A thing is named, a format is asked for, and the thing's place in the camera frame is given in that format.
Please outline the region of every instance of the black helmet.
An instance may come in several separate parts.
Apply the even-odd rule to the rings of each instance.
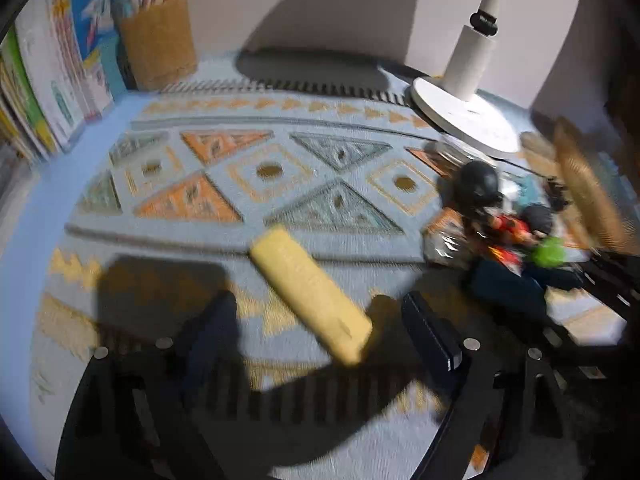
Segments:
[[[458,170],[453,182],[456,203],[462,210],[498,206],[502,203],[495,169],[483,160],[472,160]]]

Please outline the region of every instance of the gray triangle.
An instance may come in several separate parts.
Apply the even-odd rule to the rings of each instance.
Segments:
[[[120,201],[113,185],[111,171],[105,171],[89,183],[84,196],[78,203],[78,207],[85,213],[122,213]]]
[[[265,224],[369,234],[400,234],[402,229],[345,182],[337,180],[313,190],[265,220]]]
[[[338,172],[350,170],[391,148],[386,142],[349,137],[291,134],[291,138]]]
[[[138,135],[125,134],[120,137],[118,142],[116,142],[109,150],[111,163],[114,166],[117,166],[140,151],[146,150],[151,146],[155,146],[162,140],[165,140],[166,137],[167,132]]]

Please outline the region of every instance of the metal bolt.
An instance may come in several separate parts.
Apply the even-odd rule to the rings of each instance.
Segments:
[[[480,349],[480,342],[478,339],[473,339],[472,337],[467,337],[462,344],[465,346],[467,350],[471,350],[475,352]]]
[[[173,345],[174,345],[174,340],[171,339],[170,337],[161,337],[160,339],[156,340],[156,348],[160,350],[167,350],[168,348],[171,348]]]
[[[106,346],[98,346],[98,348],[94,350],[94,357],[96,359],[104,359],[107,355],[109,355],[109,349]]]
[[[542,359],[542,352],[537,348],[529,348],[529,350],[527,350],[527,355],[536,361],[540,361],[540,359]]]

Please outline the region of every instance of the green toy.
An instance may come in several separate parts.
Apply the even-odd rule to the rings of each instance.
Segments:
[[[539,267],[551,268],[564,264],[562,239],[557,236],[545,238],[533,251],[531,259]]]

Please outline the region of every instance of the rug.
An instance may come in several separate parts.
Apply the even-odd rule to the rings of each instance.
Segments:
[[[132,122],[52,255],[32,342],[44,462],[52,472],[93,348],[171,336],[226,289],[239,338],[191,415],[228,478],[408,478],[449,401],[428,387],[398,299],[420,290],[461,328],[478,309],[454,271],[429,270],[422,255],[422,233],[450,214],[423,151],[440,133],[388,93],[211,81],[196,74]],[[530,178],[523,159],[497,163]],[[249,244],[275,223],[386,327],[362,366],[332,364],[252,266]],[[596,307],[582,301],[571,316]]]

